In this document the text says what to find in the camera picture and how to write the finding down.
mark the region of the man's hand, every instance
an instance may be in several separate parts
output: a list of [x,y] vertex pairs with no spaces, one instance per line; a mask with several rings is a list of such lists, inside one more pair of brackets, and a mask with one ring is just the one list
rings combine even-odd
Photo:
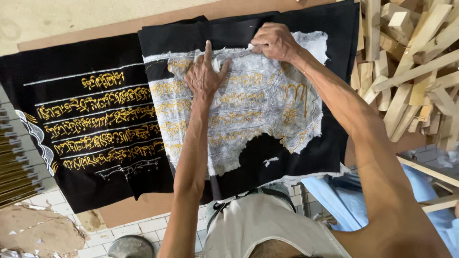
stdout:
[[294,40],[285,24],[267,22],[250,41],[253,52],[264,53],[267,58],[292,62],[303,48]]
[[199,56],[196,63],[185,75],[185,82],[193,92],[193,102],[211,105],[215,91],[222,84],[230,67],[230,59],[223,63],[222,69],[216,73],[212,68],[212,44],[206,41],[206,52]]

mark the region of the gold embroidery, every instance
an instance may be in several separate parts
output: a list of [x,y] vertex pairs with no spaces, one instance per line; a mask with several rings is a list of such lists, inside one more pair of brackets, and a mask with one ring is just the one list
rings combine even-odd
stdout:
[[[308,89],[307,89],[306,86],[304,86],[304,84],[300,83],[300,84],[298,84],[296,86],[294,84],[289,84],[288,86],[283,84],[280,87],[279,98],[280,98],[281,101],[288,100],[289,99],[288,91],[289,91],[290,88],[293,88],[295,90],[295,95],[293,97],[293,100],[291,101],[291,103],[293,103],[294,101],[297,100],[298,90],[300,89],[300,87],[302,87],[300,101],[303,101],[303,96],[304,96],[304,118],[306,118],[306,114],[308,113],[308,111],[306,110],[306,102],[308,100]],[[285,99],[282,98],[282,92],[285,93]]]
[[215,115],[209,117],[209,128],[214,128],[217,125],[229,125],[232,123],[249,123],[255,120],[261,122],[263,119],[263,111],[253,112],[248,111],[243,114],[230,112],[225,115]]
[[134,139],[147,139],[150,132],[159,132],[158,124],[144,124],[140,128],[126,129],[113,133],[102,133],[95,136],[84,136],[79,140],[67,140],[61,144],[54,145],[57,154],[62,155],[70,151],[81,151],[84,149],[91,150],[97,147],[111,146],[113,143],[131,142]]
[[136,119],[149,116],[150,118],[155,116],[155,108],[153,106],[136,107],[121,109],[113,111],[112,113],[106,113],[101,118],[75,118],[67,120],[61,123],[57,123],[53,127],[45,125],[45,131],[51,134],[51,139],[56,138],[60,135],[72,135],[79,134],[89,128],[106,127],[112,123],[121,123],[124,121],[134,121]]
[[45,108],[44,105],[37,108],[38,115],[41,119],[49,120],[56,118],[64,113],[71,112],[73,109],[83,111],[92,111],[109,107],[112,104],[124,104],[129,101],[142,101],[151,98],[150,91],[145,87],[136,89],[114,91],[105,93],[102,98],[94,99],[92,97],[82,99],[70,99],[68,103]]
[[180,153],[182,152],[182,144],[164,144],[165,149],[169,149],[167,153],[169,153],[171,156],[176,157],[180,156]]
[[165,113],[169,114],[174,112],[182,112],[185,109],[191,111],[191,101],[188,99],[179,99],[176,101],[171,101],[170,103],[163,103],[155,106],[156,113]]
[[190,69],[192,64],[193,64],[193,61],[191,60],[183,60],[183,61],[174,60],[168,63],[168,71],[171,73],[177,73],[177,72],[181,72],[183,69],[183,72],[186,73],[188,69]]
[[26,119],[32,123],[38,123],[37,119],[34,118],[33,116],[27,114],[26,112],[23,112],[26,115]]
[[239,107],[242,105],[261,104],[264,98],[262,91],[260,93],[247,94],[246,92],[233,92],[220,97],[220,102],[229,106]]
[[58,167],[59,167],[59,165],[58,165],[57,162],[55,162],[55,161],[54,161],[54,163],[51,165],[51,169],[53,170],[54,173],[56,173]]
[[150,87],[151,94],[155,97],[164,96],[171,93],[180,94],[182,91],[187,89],[185,87],[185,81],[173,81],[171,83],[157,83]]
[[291,125],[295,123],[295,117],[297,116],[297,110],[286,106],[282,112],[282,121],[285,125]]
[[76,157],[72,160],[65,160],[63,162],[64,167],[69,169],[85,169],[88,166],[97,166],[103,165],[104,163],[109,163],[115,160],[118,160],[122,163],[125,159],[132,160],[137,156],[153,156],[158,151],[164,150],[164,145],[162,141],[155,141],[149,145],[145,146],[136,146],[128,149],[113,149],[110,150],[107,154],[101,153],[97,156],[92,155],[84,157]]
[[95,77],[94,75],[91,75],[89,79],[82,78],[81,84],[83,84],[85,88],[89,88],[89,89],[92,89],[94,87],[102,88],[102,86],[106,89],[109,86],[112,86],[114,84],[119,85],[123,81],[124,81],[123,72],[121,73],[112,72],[112,73],[99,74],[99,76],[97,77]]
[[182,120],[179,123],[171,123],[170,121],[167,121],[160,126],[160,129],[162,133],[166,132],[169,137],[174,137],[180,132],[184,135],[186,132],[186,127],[187,124],[185,120]]
[[249,128],[249,129],[242,129],[233,132],[227,132],[222,134],[217,134],[215,136],[208,137],[208,143],[213,146],[218,146],[223,143],[230,143],[233,140],[250,140],[255,136],[259,136],[262,133],[261,128]]
[[234,84],[239,84],[239,85],[259,85],[263,82],[263,74],[261,73],[256,73],[254,75],[231,75],[228,77],[224,83],[232,82]]

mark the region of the man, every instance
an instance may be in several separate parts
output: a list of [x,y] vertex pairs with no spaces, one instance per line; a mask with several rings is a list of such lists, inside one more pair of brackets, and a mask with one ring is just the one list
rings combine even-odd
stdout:
[[[389,145],[383,121],[343,80],[298,45],[287,26],[265,23],[253,51],[300,70],[355,144],[358,173],[369,224],[355,232],[330,231],[293,212],[285,189],[253,193],[225,208],[211,205],[204,257],[450,257],[416,202],[410,183]],[[190,124],[174,181],[174,202],[159,258],[194,257],[199,200],[207,170],[207,123],[215,91],[229,69],[215,73],[212,47],[200,56],[185,81],[193,92]]]

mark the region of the black cloth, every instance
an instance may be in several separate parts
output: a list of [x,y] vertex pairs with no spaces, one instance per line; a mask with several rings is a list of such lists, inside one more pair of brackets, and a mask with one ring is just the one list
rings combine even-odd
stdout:
[[[349,83],[357,47],[358,11],[358,4],[342,1],[285,13],[241,16],[234,20],[224,18],[193,24],[143,27],[138,34],[143,56],[150,56],[169,51],[204,51],[207,39],[211,40],[214,50],[246,48],[264,22],[284,23],[292,32],[322,31],[328,34],[326,54],[330,60],[326,66]],[[149,81],[174,76],[167,70],[167,60],[148,62],[145,66]],[[206,180],[202,203],[223,200],[284,175],[339,172],[340,161],[344,162],[347,134],[325,104],[323,114],[321,137],[313,138],[301,154],[290,154],[278,139],[268,134],[248,141],[239,155],[239,168]],[[263,161],[272,157],[280,160],[266,167]]]

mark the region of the black fabric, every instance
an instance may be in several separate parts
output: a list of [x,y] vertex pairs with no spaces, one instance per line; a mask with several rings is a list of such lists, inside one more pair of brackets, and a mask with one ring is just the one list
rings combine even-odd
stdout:
[[[330,60],[326,66],[349,83],[357,46],[358,10],[358,4],[353,1],[342,1],[285,13],[237,17],[236,22],[224,18],[186,25],[144,27],[138,34],[143,56],[150,56],[169,51],[204,51],[207,39],[212,41],[214,50],[245,48],[264,22],[284,23],[292,32],[322,31],[328,34],[326,54]],[[149,81],[173,77],[165,66],[167,60],[146,63]],[[267,134],[250,140],[239,155],[239,168],[206,180],[202,203],[223,200],[284,175],[339,172],[340,161],[344,162],[347,134],[325,104],[323,114],[322,136],[313,138],[301,154],[290,154],[278,139]],[[272,157],[280,160],[265,167],[263,161]]]
[[[147,90],[148,79],[170,78],[172,74],[167,71],[166,62],[158,62],[151,66],[142,64],[140,44],[142,44],[144,56],[168,51],[204,50],[206,39],[212,40],[214,49],[246,47],[264,22],[282,22],[287,24],[291,31],[321,30],[326,32],[329,36],[327,56],[331,59],[326,65],[342,79],[349,78],[357,44],[358,5],[351,1],[344,1],[287,13],[269,12],[214,21],[207,21],[204,16],[201,16],[192,20],[179,21],[176,24],[146,27],[139,32],[139,35],[127,34],[88,40],[3,56],[0,57],[0,83],[14,108],[27,114],[28,118],[24,122],[32,123],[43,130],[42,142],[37,141],[34,136],[31,138],[40,155],[44,155],[43,147],[52,150],[54,158],[51,162],[47,161],[49,163],[47,165],[50,169],[55,170],[54,178],[75,213],[100,208],[131,196],[138,198],[146,192],[172,192],[171,171],[173,172],[173,169],[170,167],[161,143],[154,147],[154,151],[142,149],[149,143],[161,141],[160,132],[154,130],[154,125],[157,124],[154,113],[150,112],[146,115],[145,110],[147,109],[144,109],[143,113],[133,112],[127,117],[111,114],[111,109],[120,110],[124,107],[127,111],[128,107],[133,105],[152,109],[151,97],[123,103],[111,101],[110,105],[96,109],[93,109],[91,105],[96,105],[94,102],[88,102],[89,110],[76,109],[81,104],[79,101],[84,98],[84,95],[93,93],[97,94],[91,97],[100,99],[105,96],[102,91],[122,91],[121,88],[130,85],[139,84],[132,89]],[[140,65],[115,69],[131,64]],[[120,79],[121,77],[114,79],[117,84],[107,87],[91,89],[84,87],[83,78],[87,83],[91,75],[97,78],[99,74],[112,72],[118,72],[118,75],[123,72],[123,79]],[[89,74],[29,84],[82,73]],[[54,117],[48,118],[44,117],[45,113],[39,114],[38,109],[41,106],[47,109],[64,103],[69,104],[75,97],[78,97],[76,102],[73,102],[76,106],[69,112],[66,110],[58,114],[59,109],[54,109],[51,112],[54,113]],[[62,101],[46,104],[46,102],[56,100]],[[344,160],[347,135],[325,105],[323,112],[322,137],[314,138],[300,155],[290,154],[279,143],[279,140],[268,135],[257,137],[248,142],[247,148],[241,153],[239,169],[227,172],[221,177],[211,177],[211,180],[206,181],[202,202],[225,199],[283,175],[339,171],[339,161]],[[77,119],[88,114],[88,118],[102,118],[111,114],[111,118],[117,117],[119,122],[77,129],[67,125],[61,130],[69,130],[70,135],[65,135],[65,137],[54,135],[53,137],[51,128],[58,123],[57,121]],[[110,140],[109,143],[106,143],[107,138],[101,137],[102,140],[98,144],[93,143],[90,149],[76,148],[73,151],[69,147],[66,147],[67,149],[54,147],[54,141],[67,137],[77,136],[73,138],[73,141],[76,141],[80,140],[82,135],[102,136],[101,130],[123,127],[139,130],[143,123],[152,126],[150,131],[142,136],[143,138],[138,136],[142,134],[134,134],[136,136],[132,136],[131,139],[123,140],[122,137],[118,137],[117,140]],[[120,147],[127,146],[136,149],[128,152],[120,151],[117,158],[99,159],[98,162],[86,165],[84,168],[69,168],[68,163],[66,163],[67,167],[64,166],[63,158],[67,155],[86,154],[85,156],[89,159],[94,159],[99,154],[106,156],[110,151],[119,151]],[[265,168],[263,160],[274,157],[274,155],[280,157],[280,162]],[[118,165],[124,169],[114,168]]]

